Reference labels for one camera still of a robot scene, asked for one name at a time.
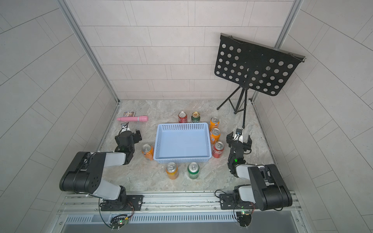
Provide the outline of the red cola can front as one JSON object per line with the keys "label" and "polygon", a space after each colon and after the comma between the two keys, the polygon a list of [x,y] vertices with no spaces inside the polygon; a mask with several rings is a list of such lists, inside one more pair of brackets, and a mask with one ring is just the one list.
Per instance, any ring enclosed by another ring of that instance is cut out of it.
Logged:
{"label": "red cola can front", "polygon": [[215,158],[220,158],[224,151],[224,144],[220,141],[215,142],[212,148],[212,156]]}

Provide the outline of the red cola can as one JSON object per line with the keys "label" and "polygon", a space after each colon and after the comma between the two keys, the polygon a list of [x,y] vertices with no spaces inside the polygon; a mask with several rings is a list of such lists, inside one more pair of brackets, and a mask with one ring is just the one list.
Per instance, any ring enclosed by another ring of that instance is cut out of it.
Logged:
{"label": "red cola can", "polygon": [[215,142],[212,148],[212,156],[215,158],[220,158],[224,151],[224,144],[220,141]]}
{"label": "red cola can", "polygon": [[187,114],[184,111],[181,111],[178,114],[178,122],[179,123],[187,123]]}

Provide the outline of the orange fanta can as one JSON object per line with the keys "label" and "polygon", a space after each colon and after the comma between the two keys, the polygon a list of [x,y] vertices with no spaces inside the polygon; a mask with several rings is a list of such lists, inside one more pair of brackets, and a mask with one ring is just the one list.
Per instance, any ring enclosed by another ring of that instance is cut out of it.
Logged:
{"label": "orange fanta can", "polygon": [[154,149],[153,149],[153,146],[150,145],[150,144],[144,144],[142,146],[142,149],[141,149],[144,157],[147,159],[147,160],[150,160],[152,161],[153,160],[153,153],[154,153]]}
{"label": "orange fanta can", "polygon": [[212,117],[209,121],[209,130],[212,131],[215,128],[218,128],[220,120],[217,117]]}
{"label": "orange fanta can", "polygon": [[219,141],[219,138],[220,138],[220,130],[218,128],[213,128],[210,131],[211,144],[215,144],[217,141]]}

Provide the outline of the orange fanta can back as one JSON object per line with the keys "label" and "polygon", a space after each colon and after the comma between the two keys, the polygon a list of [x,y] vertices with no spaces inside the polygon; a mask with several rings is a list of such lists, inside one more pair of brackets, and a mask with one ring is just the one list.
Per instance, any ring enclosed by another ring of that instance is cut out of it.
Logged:
{"label": "orange fanta can back", "polygon": [[218,128],[220,120],[217,117],[212,117],[209,121],[209,130],[212,131],[215,128]]}

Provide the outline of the dark green gold-top can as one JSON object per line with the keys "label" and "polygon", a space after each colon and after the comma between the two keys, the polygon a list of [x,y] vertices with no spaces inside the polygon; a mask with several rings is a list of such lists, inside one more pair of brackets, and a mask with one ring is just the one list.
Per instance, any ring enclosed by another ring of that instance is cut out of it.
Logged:
{"label": "dark green gold-top can", "polygon": [[199,123],[201,119],[201,116],[198,112],[193,112],[191,115],[191,121],[192,123]]}

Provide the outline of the green sprite can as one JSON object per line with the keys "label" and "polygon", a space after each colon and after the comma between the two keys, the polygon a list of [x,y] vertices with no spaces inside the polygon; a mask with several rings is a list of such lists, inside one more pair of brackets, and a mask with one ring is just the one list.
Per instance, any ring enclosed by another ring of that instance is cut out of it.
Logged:
{"label": "green sprite can", "polygon": [[187,167],[188,176],[190,179],[197,179],[199,176],[200,167],[196,162],[192,162]]}

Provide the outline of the yellow orange schweppes can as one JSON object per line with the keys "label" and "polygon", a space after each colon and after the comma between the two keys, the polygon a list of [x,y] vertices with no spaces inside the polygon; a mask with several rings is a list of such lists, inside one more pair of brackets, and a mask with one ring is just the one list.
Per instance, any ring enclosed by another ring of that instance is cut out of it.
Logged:
{"label": "yellow orange schweppes can", "polygon": [[171,180],[177,179],[179,175],[177,164],[174,162],[168,163],[166,166],[166,173],[169,179]]}

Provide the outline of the red cola can back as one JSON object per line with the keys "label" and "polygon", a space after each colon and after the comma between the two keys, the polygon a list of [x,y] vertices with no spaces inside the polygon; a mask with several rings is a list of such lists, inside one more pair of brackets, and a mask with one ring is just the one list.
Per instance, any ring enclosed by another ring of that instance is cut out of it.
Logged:
{"label": "red cola can back", "polygon": [[178,114],[178,122],[179,123],[187,123],[187,114],[184,111],[181,111]]}

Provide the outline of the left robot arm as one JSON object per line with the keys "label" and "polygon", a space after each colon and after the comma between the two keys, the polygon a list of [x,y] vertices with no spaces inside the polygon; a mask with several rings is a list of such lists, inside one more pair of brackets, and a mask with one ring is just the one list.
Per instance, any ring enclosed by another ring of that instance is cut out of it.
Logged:
{"label": "left robot arm", "polygon": [[61,191],[85,193],[108,201],[124,194],[124,187],[103,179],[105,168],[128,165],[135,153],[135,144],[142,140],[141,132],[127,130],[115,136],[114,152],[79,151],[62,176]]}

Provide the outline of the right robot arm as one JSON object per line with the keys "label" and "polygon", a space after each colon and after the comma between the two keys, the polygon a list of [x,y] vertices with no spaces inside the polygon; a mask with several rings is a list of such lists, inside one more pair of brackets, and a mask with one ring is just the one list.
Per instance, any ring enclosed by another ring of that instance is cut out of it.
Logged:
{"label": "right robot arm", "polygon": [[251,153],[252,140],[243,141],[243,129],[237,128],[226,137],[230,148],[228,169],[236,178],[250,181],[233,190],[233,203],[239,207],[251,205],[261,211],[277,210],[292,206],[292,196],[278,168],[274,164],[254,165],[245,161],[244,155]]}

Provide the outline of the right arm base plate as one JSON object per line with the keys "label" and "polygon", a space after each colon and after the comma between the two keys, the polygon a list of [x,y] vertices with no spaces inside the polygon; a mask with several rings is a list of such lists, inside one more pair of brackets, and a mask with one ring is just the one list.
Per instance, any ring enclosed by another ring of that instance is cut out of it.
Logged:
{"label": "right arm base plate", "polygon": [[244,202],[233,193],[220,193],[217,196],[222,210],[255,210],[257,208],[255,203]]}

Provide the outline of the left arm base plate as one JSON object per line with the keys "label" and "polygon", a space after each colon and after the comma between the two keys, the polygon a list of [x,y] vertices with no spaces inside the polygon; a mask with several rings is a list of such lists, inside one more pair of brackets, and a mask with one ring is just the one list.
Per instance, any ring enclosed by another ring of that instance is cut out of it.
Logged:
{"label": "left arm base plate", "polygon": [[129,195],[123,200],[119,197],[117,200],[103,200],[100,203],[101,211],[140,211],[143,203],[143,195]]}

